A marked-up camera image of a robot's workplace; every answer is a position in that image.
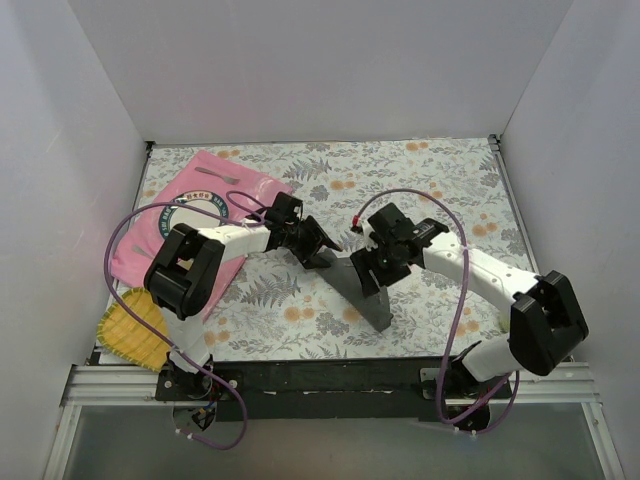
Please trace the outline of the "grey cloth napkin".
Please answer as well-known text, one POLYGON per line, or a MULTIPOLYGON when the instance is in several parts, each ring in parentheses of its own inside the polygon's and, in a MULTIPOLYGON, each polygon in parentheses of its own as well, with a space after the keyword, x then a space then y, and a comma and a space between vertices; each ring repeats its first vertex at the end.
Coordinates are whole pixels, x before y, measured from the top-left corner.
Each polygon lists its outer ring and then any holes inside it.
POLYGON ((318 274, 333 287, 377 332, 381 333, 391 325, 389 295, 386 287, 366 297, 361 280, 349 257, 338 257, 332 250, 324 250, 317 257, 321 266, 318 274))

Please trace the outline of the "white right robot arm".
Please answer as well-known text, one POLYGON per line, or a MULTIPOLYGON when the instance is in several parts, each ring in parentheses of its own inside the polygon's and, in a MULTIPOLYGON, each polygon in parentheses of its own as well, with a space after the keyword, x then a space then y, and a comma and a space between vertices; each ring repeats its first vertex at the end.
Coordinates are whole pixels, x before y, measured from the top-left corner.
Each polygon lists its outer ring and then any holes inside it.
POLYGON ((393 203, 366 220, 355 218, 352 229, 365 240, 351 256, 364 296, 404 279, 417 265, 466 284, 507 314, 507 333, 473 344, 447 366, 446 392, 471 398, 512 372, 546 376, 589 334, 571 282, 557 271, 538 275, 512 267, 465 247, 436 220, 413 222, 393 203))

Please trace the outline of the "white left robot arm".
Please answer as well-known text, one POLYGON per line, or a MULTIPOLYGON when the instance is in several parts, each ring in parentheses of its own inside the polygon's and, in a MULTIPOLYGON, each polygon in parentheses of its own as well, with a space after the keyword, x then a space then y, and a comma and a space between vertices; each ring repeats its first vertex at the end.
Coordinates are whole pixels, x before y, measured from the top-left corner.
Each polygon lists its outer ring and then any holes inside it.
POLYGON ((270 206, 241 208, 241 220, 222 220, 215 228, 185 223, 173 227, 144 278, 144 288, 160 308, 168 328, 170 381, 193 400, 205 398, 215 381, 213 360, 205 340, 201 312, 209 301, 222 265, 249 254, 285 248, 306 269, 327 268, 319 256, 337 245, 303 202, 279 192, 270 206))

